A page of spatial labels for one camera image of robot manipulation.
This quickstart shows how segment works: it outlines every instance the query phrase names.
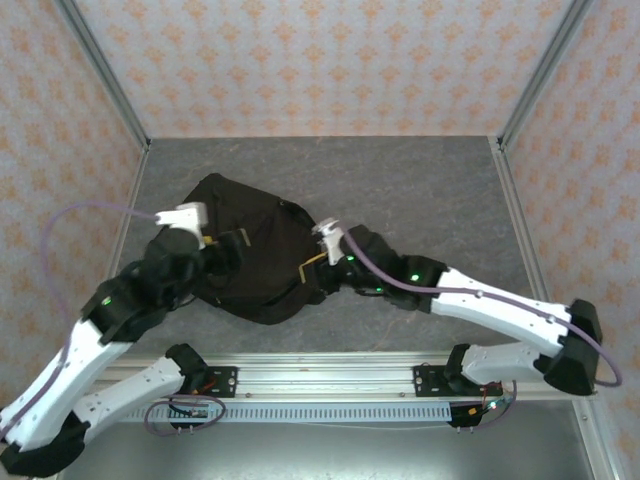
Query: black mounting bracket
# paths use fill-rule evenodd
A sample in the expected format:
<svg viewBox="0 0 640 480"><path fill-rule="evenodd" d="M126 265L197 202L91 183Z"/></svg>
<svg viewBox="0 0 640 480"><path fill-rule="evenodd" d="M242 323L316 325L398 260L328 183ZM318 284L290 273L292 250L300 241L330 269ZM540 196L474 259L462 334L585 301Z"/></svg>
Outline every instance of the black mounting bracket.
<svg viewBox="0 0 640 480"><path fill-rule="evenodd" d="M445 377L444 365L418 365L413 367L413 387L416 397L459 397L484 395L483 386L478 385L467 389L464 393L456 392ZM498 386L487 387L488 397L501 397L502 388Z"/></svg>
<svg viewBox="0 0 640 480"><path fill-rule="evenodd" d="M207 367L205 382L201 395L235 398L238 386L238 367Z"/></svg>

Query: enclosure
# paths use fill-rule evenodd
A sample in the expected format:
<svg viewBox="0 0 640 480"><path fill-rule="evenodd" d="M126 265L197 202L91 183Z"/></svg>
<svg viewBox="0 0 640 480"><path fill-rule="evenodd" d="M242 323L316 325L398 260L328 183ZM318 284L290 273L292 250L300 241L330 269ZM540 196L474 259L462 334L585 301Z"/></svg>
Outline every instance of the enclosure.
<svg viewBox="0 0 640 480"><path fill-rule="evenodd" d="M527 464L537 465L530 478L634 478L634 7L629 0L4 2L2 404L20 395L63 344L77 315L63 318L60 298L77 312L100 281L140 258L158 231L106 209L65 215L48 243L61 292L52 298L39 273L49 218L87 199L145 212L172 209L219 172L299 203L316 221L365 224L398 252L441 260L510 292L564 304L590 300L625 383L586 399L525 387L520 410L486 433L495 441L520 438L502 456L474 439L445 440L448 430L396 431L394 461L378 464L370 453L385 442L375 434L223 424L203 433L197 447L178 447L181 459L192 455L199 465L191 478L256 478L262 468L272 469L263 478L283 478L283 464L284 478L325 478L329 471L365 478L372 465L380 478L466 478L478 469L486 478L510 478ZM275 326L195 302L146 333L101 382L188 343L206 359L253 372L239 391L257 394L255 401L260 392L269 402L293 398L261 390L268 375L259 372L270 369L281 375L274 384L316 385L320 377L293 373L299 361L329 383L358 384L361 372L358 400L370 388L380 394L372 401L384 402L400 390L376 390L368 362L402 389L411 378L396 377L396 370L420 354L438 363L456 344L508 341L470 322L405 312L348 289ZM600 370L608 378L609 370ZM338 401L328 392L305 401ZM133 428L113 427L61 478L111 478L108 468L126 457L127 441L138 445L140 460L119 465L121 478L171 448ZM256 453L237 469L240 445L257 452L250 439L260 436L282 450ZM566 465L554 455L561 439L580 461ZM307 462L309 449L294 448L304 441L320 456ZM440 446L425 463L411 463L421 442ZM211 457L209 444L222 453ZM352 447L367 468L350 471L336 450ZM482 455L456 466L477 448ZM297 453L282 455L288 449ZM324 466L323 458L334 460ZM168 456L156 466L161 478L180 471L180 460Z"/></svg>

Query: metal frame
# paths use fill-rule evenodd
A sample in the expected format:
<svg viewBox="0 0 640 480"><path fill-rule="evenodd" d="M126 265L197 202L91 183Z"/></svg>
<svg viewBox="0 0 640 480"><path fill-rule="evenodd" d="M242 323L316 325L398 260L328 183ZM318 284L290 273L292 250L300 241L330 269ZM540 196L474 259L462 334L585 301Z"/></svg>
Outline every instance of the metal frame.
<svg viewBox="0 0 640 480"><path fill-rule="evenodd" d="M538 261L539 257L527 227L507 155L500 148L497 138L489 137L489 144L507 200L511 221L516 231L522 259L527 275L529 275L533 297L548 302L550 301L549 290L545 284L542 267ZM594 477L598 480L623 480L625 475L620 457L614 448L610 415L603 399L597 395L574 399L573 408L580 425L580 433Z"/></svg>
<svg viewBox="0 0 640 480"><path fill-rule="evenodd" d="M558 27L558 31L544 52L516 108L507 121L504 133L499 137L502 149L508 149L509 145L515 142L520 127L533 109L533 105L553 74L555 66L566 51L569 42L580 27L582 19L592 3L593 0L574 0L569 6L562 23L560 23L560 27Z"/></svg>
<svg viewBox="0 0 640 480"><path fill-rule="evenodd" d="M445 365L449 352L245 353L205 356L209 365L237 366L236 400L241 402L424 402L416 397L412 368ZM126 355L93 385L101 390L157 359ZM569 400L571 395L544 383L518 385L518 400ZM480 397L433 397L434 402L480 400Z"/></svg>
<svg viewBox="0 0 640 480"><path fill-rule="evenodd" d="M91 64L94 66L100 80L102 80L104 87L107 89L109 96L120 112L129 131L141 146L147 146L150 142L149 137L144 131L140 119L131 106L124 90L120 86L116 75L113 73L107 58L93 36L78 4L75 0L55 0L55 2L60 8L62 16L67 20L71 30L75 33L83 50L89 57Z"/></svg>

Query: gray floor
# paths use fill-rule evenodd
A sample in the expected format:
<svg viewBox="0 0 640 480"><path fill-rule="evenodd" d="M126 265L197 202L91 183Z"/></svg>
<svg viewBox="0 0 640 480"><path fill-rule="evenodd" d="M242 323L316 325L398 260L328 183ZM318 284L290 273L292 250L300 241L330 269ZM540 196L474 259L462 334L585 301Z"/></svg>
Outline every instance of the gray floor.
<svg viewBox="0 0 640 480"><path fill-rule="evenodd" d="M520 402L473 435L346 425L229 424L158 438L119 424L90 443L63 480L589 480L569 402ZM398 424L415 428L425 424Z"/></svg>
<svg viewBox="0 0 640 480"><path fill-rule="evenodd" d="M364 223L400 253L430 256L530 294L485 137L156 140L136 207L173 208L212 172L295 201L317 221ZM121 265L138 258L156 231L132 221ZM133 351L160 354L178 342L201 354L424 351L505 341L468 322L399 311L342 291L271 327L196 302L149 331Z"/></svg>

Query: wall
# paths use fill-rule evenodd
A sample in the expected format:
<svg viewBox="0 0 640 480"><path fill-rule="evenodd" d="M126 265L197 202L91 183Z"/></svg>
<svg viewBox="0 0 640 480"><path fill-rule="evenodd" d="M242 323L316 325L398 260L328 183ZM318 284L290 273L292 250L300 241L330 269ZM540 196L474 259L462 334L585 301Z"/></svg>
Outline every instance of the wall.
<svg viewBox="0 0 640 480"><path fill-rule="evenodd" d="M43 286L41 229L74 202L126 202L140 156L54 5L0 2L0 405L69 331ZM83 211L54 229L50 265L75 312L103 278L119 220Z"/></svg>
<svg viewBox="0 0 640 480"><path fill-rule="evenodd" d="M617 420L617 448L635 472L640 470L639 59L637 2L596 0L509 152L554 299L594 302L605 345L623 368L624 388L603 394Z"/></svg>
<svg viewBox="0 0 640 480"><path fill-rule="evenodd" d="M152 138L495 135L570 0L79 0Z"/></svg>

